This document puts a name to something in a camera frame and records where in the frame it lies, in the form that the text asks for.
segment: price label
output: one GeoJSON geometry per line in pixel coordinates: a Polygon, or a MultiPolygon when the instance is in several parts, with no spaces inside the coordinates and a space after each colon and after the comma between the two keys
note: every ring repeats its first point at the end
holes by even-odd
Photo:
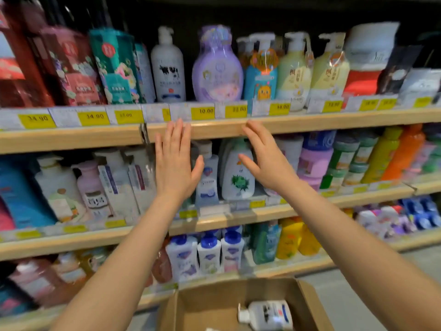
{"type": "Polygon", "coordinates": [[[325,101],[322,112],[339,112],[343,106],[343,101],[325,101]]]}
{"type": "Polygon", "coordinates": [[[115,117],[118,124],[144,123],[141,110],[115,110],[115,117]]]}
{"type": "Polygon", "coordinates": [[[105,111],[77,112],[80,123],[84,127],[97,125],[110,125],[109,117],[105,111]]]}
{"type": "Polygon", "coordinates": [[[390,188],[391,187],[391,183],[390,182],[383,182],[383,183],[380,183],[379,185],[378,185],[378,187],[377,187],[377,189],[379,190],[379,189],[388,189],[388,188],[390,188]]]}
{"type": "Polygon", "coordinates": [[[246,118],[247,105],[226,105],[225,118],[246,118]]]}
{"type": "Polygon", "coordinates": [[[18,114],[25,129],[52,129],[57,127],[49,114],[18,114]]]}
{"type": "Polygon", "coordinates": [[[213,120],[214,107],[191,108],[191,119],[193,121],[213,120]]]}
{"type": "Polygon", "coordinates": [[[260,200],[260,201],[251,201],[250,202],[250,208],[262,208],[263,206],[266,205],[266,201],[265,200],[260,200]]]}
{"type": "Polygon", "coordinates": [[[365,192],[367,192],[367,188],[368,188],[368,186],[355,187],[354,194],[365,193],[365,192]]]}
{"type": "Polygon", "coordinates": [[[18,239],[33,239],[33,238],[41,238],[40,231],[31,230],[31,231],[19,231],[15,234],[18,239]]]}
{"type": "Polygon", "coordinates": [[[179,211],[179,218],[181,219],[193,218],[197,216],[198,216],[198,211],[196,209],[179,211]]]}
{"type": "Polygon", "coordinates": [[[269,105],[270,116],[288,115],[291,109],[291,103],[272,103],[269,105]]]}
{"type": "Polygon", "coordinates": [[[429,104],[432,103],[432,97],[426,96],[426,97],[419,97],[415,100],[414,108],[424,108],[427,107],[429,104]]]}
{"type": "Polygon", "coordinates": [[[124,219],[116,219],[114,221],[107,221],[105,223],[106,228],[120,228],[122,226],[126,226],[126,220],[124,219]]]}
{"type": "Polygon", "coordinates": [[[378,105],[377,110],[389,110],[392,109],[396,104],[396,99],[382,99],[378,105]]]}
{"type": "Polygon", "coordinates": [[[80,234],[81,232],[89,231],[85,225],[67,225],[63,228],[66,234],[80,234]]]}
{"type": "Polygon", "coordinates": [[[170,108],[162,108],[162,117],[164,118],[164,122],[170,122],[172,120],[170,108]]]}
{"type": "Polygon", "coordinates": [[[360,111],[370,111],[375,110],[375,108],[378,105],[379,99],[372,99],[372,100],[363,100],[361,101],[360,105],[360,111]]]}
{"type": "Polygon", "coordinates": [[[322,196],[323,197],[331,197],[334,196],[335,191],[322,191],[322,196]]]}

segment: person's left hand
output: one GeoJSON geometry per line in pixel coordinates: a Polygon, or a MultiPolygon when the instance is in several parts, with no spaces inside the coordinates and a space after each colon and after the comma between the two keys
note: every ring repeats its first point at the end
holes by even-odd
{"type": "Polygon", "coordinates": [[[190,138],[191,125],[178,119],[168,122],[164,139],[156,134],[156,184],[157,194],[177,199],[181,204],[190,197],[201,180],[204,158],[200,155],[191,171],[190,138]]]}

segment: gray floor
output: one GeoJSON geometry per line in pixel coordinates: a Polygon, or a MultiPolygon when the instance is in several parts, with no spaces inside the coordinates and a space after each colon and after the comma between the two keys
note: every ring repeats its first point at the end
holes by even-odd
{"type": "MultiPolygon", "coordinates": [[[[403,254],[428,275],[441,282],[441,245],[403,254]]],[[[339,270],[301,277],[312,284],[337,331],[385,331],[386,329],[361,302],[339,270]]],[[[134,316],[129,331],[154,331],[155,310],[134,316]]]]}

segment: blue cap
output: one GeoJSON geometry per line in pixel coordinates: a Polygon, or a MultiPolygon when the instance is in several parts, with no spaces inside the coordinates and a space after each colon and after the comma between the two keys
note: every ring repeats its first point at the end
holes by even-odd
{"type": "Polygon", "coordinates": [[[216,232],[218,232],[218,228],[214,229],[214,230],[207,230],[205,231],[205,235],[214,235],[216,232]]]}
{"type": "Polygon", "coordinates": [[[184,245],[187,242],[187,235],[174,236],[170,242],[175,243],[176,245],[184,245]]]}
{"type": "Polygon", "coordinates": [[[224,239],[229,244],[238,244],[240,243],[242,236],[237,231],[227,231],[224,239]]]}
{"type": "Polygon", "coordinates": [[[218,244],[218,239],[214,237],[212,234],[205,235],[204,238],[201,239],[201,246],[203,248],[213,248],[218,244]]]}
{"type": "Polygon", "coordinates": [[[240,228],[240,225],[236,226],[229,226],[228,228],[225,228],[227,231],[237,231],[240,228]]]}

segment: person's right arm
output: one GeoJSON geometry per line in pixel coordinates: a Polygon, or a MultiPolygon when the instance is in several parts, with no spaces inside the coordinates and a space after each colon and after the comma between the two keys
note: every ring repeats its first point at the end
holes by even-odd
{"type": "Polygon", "coordinates": [[[388,330],[441,330],[441,287],[301,181],[259,122],[243,128],[257,156],[240,160],[302,217],[352,289],[388,330]]]}

